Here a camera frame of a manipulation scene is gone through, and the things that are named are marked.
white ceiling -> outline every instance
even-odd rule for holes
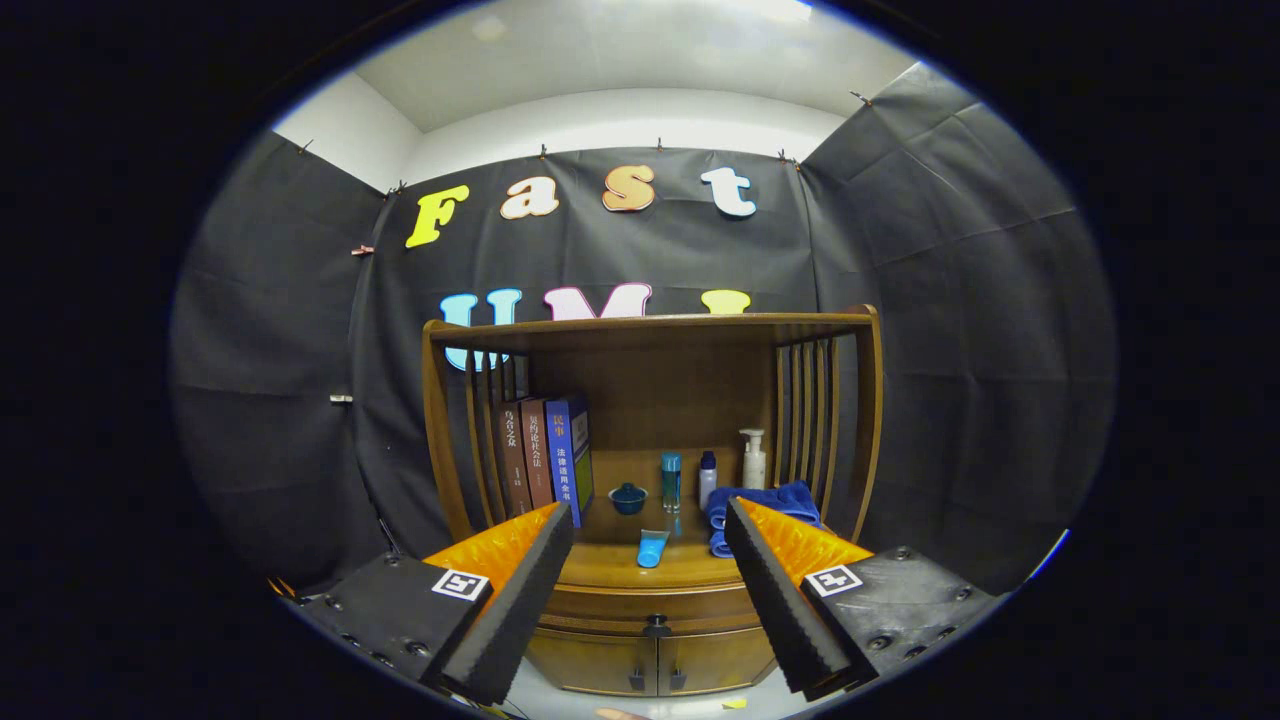
[[[847,117],[915,60],[838,10],[796,0],[498,0],[356,68],[422,132],[530,100],[719,90]]]

orange foam pad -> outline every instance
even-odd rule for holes
[[[480,618],[489,610],[503,585],[516,573],[520,561],[525,559],[529,547],[534,544],[538,533],[547,525],[547,519],[558,505],[559,502],[553,502],[517,515],[460,543],[451,544],[440,552],[422,559],[422,562],[489,578],[493,584],[493,594],[480,609],[480,615],[476,615]]]
[[[835,533],[771,510],[750,500],[737,498],[755,523],[769,550],[778,559],[791,584],[800,587],[804,577],[818,570],[867,560],[874,552],[858,547]]]

cabinet door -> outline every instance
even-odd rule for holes
[[[680,696],[754,685],[773,671],[760,628],[658,641],[658,694]]]
[[[655,642],[538,628],[525,657],[566,691],[653,697],[658,694]]]

black backdrop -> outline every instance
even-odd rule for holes
[[[605,174],[623,164],[655,173],[643,211],[600,202]],[[751,179],[753,215],[712,202],[700,176],[719,167]],[[559,208],[503,219],[506,188],[534,176],[556,181]],[[439,238],[406,247],[417,199],[460,184],[470,196]],[[366,243],[375,254],[351,255]],[[411,553],[449,543],[420,377],[421,327],[445,297],[476,296],[472,324],[494,322],[484,299],[499,288],[521,292],[517,322],[550,319],[549,290],[577,287],[600,311],[628,282],[652,286],[646,314],[707,311],[700,296],[714,288],[750,295],[748,311],[870,302],[887,377],[863,542],[916,546],[1001,593],[1068,527],[1106,439],[1115,341],[1092,243],[1025,142],[924,65],[799,172],[742,152],[612,149],[472,168],[383,200],[269,135],[188,259],[175,401],[197,482],[230,536],[264,571],[312,589],[380,550],[374,509]],[[842,372],[856,387],[852,365]],[[461,393],[462,374],[451,377]],[[855,407],[846,393],[846,430]],[[465,436],[465,414],[452,420]],[[458,460],[468,477],[468,455]],[[844,491],[831,525],[847,534]]]

finger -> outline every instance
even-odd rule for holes
[[[614,710],[612,707],[596,707],[595,714],[604,720],[650,720],[644,715],[636,715],[635,712],[626,712],[623,710]]]

